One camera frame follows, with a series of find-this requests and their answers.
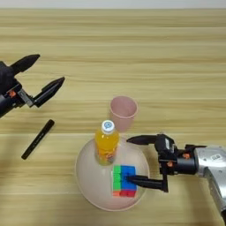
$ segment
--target pink plate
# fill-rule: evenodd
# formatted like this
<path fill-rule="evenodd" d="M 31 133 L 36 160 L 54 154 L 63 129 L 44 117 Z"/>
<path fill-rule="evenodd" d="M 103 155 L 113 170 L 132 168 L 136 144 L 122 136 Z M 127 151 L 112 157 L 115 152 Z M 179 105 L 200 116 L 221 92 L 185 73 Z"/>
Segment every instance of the pink plate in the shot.
<path fill-rule="evenodd" d="M 144 188 L 138 187 L 134 198 L 114 197 L 111 190 L 112 166 L 101 166 L 95 159 L 94 140 L 87 142 L 79 153 L 75 174 L 80 191 L 85 198 L 98 208 L 108 211 L 126 210 L 136 205 L 143 197 Z M 136 167 L 137 174 L 149 177 L 147 159 L 138 146 L 120 139 L 116 165 L 132 165 Z"/>

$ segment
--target table surface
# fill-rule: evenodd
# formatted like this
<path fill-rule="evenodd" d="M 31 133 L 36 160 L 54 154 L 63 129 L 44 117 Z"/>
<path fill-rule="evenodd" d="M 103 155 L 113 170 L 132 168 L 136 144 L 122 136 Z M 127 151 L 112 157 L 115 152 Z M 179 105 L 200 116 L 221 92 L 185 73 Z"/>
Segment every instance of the table surface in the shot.
<path fill-rule="evenodd" d="M 226 10 L 1 10 L 1 60 L 39 53 L 18 75 L 29 94 L 65 76 L 40 109 L 15 109 L 0 126 L 0 225 L 223 225 L 207 181 L 169 178 L 134 208 L 104 212 L 73 175 L 79 150 L 108 117 L 109 102 L 139 105 L 133 134 L 166 132 L 185 143 L 226 146 Z M 26 161 L 20 156 L 50 118 L 56 126 Z M 144 153 L 158 178 L 156 153 Z"/>

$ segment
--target bottle label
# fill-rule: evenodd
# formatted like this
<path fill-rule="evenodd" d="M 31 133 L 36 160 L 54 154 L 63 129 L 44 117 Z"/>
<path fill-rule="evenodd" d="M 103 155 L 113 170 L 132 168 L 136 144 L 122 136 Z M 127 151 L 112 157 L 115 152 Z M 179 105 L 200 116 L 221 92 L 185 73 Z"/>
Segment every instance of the bottle label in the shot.
<path fill-rule="evenodd" d="M 116 157 L 116 151 L 117 151 L 117 148 L 114 148 L 113 150 L 110 150 L 110 151 L 106 151 L 97 147 L 97 155 L 98 155 L 97 157 L 100 164 L 108 165 L 113 163 Z"/>

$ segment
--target robotic arm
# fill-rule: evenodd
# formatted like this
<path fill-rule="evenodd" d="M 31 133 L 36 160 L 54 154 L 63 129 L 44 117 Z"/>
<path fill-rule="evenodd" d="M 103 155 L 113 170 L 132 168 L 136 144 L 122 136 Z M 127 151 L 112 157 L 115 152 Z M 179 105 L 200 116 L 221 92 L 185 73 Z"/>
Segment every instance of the robotic arm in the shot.
<path fill-rule="evenodd" d="M 46 85 L 35 97 L 28 95 L 22 85 L 15 79 L 15 75 L 30 68 L 40 55 L 25 56 L 11 66 L 0 61 L 0 117 L 17 107 L 27 104 L 30 108 L 38 108 L 55 95 L 64 83 L 64 77 L 56 79 Z"/>
<path fill-rule="evenodd" d="M 172 138 L 164 135 L 141 135 L 127 140 L 137 145 L 154 144 L 162 180 L 144 176 L 127 179 L 139 186 L 168 192 L 168 175 L 189 174 L 205 177 L 210 193 L 226 225 L 226 148 L 186 145 L 179 150 Z"/>

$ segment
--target metal robot arm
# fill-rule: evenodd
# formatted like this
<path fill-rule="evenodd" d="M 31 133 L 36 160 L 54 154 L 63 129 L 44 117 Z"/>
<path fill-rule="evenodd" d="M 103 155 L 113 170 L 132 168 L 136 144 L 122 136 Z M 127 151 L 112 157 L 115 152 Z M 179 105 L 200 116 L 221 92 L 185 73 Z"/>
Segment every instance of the metal robot arm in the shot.
<path fill-rule="evenodd" d="M 15 79 L 15 75 L 30 68 L 40 55 L 25 56 L 11 66 L 0 61 L 0 117 L 14 108 L 27 104 L 40 107 L 55 95 L 64 83 L 64 77 L 56 79 L 46 85 L 35 97 L 28 95 L 22 85 Z"/>

